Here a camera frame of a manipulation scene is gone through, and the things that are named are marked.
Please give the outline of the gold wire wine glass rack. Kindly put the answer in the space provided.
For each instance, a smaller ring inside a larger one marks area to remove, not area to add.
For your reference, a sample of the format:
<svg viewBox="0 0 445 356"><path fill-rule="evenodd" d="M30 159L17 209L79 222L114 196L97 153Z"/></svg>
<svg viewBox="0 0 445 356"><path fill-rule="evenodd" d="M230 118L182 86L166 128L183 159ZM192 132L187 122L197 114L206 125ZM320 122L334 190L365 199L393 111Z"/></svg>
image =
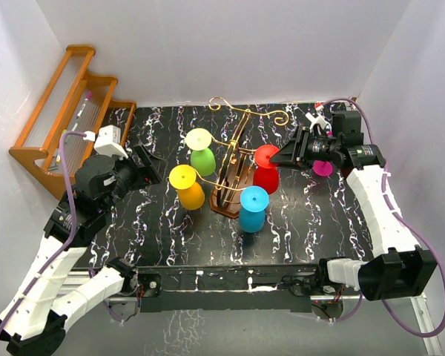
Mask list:
<svg viewBox="0 0 445 356"><path fill-rule="evenodd" d="M289 115L282 110L259 113L253 112L248 108L236 108L221 96L215 96L208 102L208 106L212 111L218 111L223 105L233 111L241 112L242 117L228 142L212 139L218 145L225 146L225 155L217 174L217 180L212 182L200 174L197 174L197 177L202 182L212 186L209 197L211 210L224 217L236 219L242 208L240 195L245 188L252 185L256 166L255 150L247 148L242 144L243 134L250 118L252 116L273 116L275 125L284 126L289 122Z"/></svg>

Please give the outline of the magenta wine glass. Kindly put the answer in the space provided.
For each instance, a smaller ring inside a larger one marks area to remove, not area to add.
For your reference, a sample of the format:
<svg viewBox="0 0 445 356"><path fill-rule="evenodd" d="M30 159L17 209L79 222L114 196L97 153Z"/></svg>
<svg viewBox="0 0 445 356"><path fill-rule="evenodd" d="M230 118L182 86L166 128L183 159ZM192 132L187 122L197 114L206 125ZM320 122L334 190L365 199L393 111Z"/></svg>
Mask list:
<svg viewBox="0 0 445 356"><path fill-rule="evenodd" d="M330 162L320 160L314 161L312 169L320 177L329 177L334 170Z"/></svg>

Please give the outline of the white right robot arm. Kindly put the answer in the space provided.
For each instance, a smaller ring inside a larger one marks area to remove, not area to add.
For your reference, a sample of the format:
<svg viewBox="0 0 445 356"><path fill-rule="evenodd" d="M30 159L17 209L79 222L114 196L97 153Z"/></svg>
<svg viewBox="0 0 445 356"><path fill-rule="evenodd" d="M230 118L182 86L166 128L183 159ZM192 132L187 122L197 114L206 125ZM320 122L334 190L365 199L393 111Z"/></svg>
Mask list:
<svg viewBox="0 0 445 356"><path fill-rule="evenodd" d="M437 262L397 219L400 210L387 205L389 190L382 181L386 160L378 146L364 142L361 119L357 111L334 112L330 134L320 124L301 125L269 161L293 170L311 167L316 161L330 162L342 171L363 213L372 260L321 260L315 277L321 292L333 294L343 284L360 291L367 300L416 297L425 289Z"/></svg>

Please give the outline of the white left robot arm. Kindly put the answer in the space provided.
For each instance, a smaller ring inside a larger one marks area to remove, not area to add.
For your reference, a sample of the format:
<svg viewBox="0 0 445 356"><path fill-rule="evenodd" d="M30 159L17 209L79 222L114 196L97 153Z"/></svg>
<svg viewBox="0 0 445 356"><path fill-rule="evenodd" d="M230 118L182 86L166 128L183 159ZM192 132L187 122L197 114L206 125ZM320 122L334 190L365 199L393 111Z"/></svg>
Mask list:
<svg viewBox="0 0 445 356"><path fill-rule="evenodd" d="M127 158L89 156L44 227L39 250L16 295L0 314L0 341L10 355L51 355L70 327L108 297L132 295L138 271L122 258L108 262L81 286L59 292L111 211L131 191L161 183L164 160L142 145Z"/></svg>

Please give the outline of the red wine glass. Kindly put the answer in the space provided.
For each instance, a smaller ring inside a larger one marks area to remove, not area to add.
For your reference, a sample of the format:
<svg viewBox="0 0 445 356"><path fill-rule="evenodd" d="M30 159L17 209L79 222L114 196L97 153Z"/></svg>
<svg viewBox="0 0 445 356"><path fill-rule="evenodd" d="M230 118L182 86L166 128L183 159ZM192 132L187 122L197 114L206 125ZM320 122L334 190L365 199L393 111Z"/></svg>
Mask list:
<svg viewBox="0 0 445 356"><path fill-rule="evenodd" d="M274 145L262 145L254 153L257 169L254 172L253 185L263 188L267 194L273 194L279 187L277 165L270 162L277 152L278 148Z"/></svg>

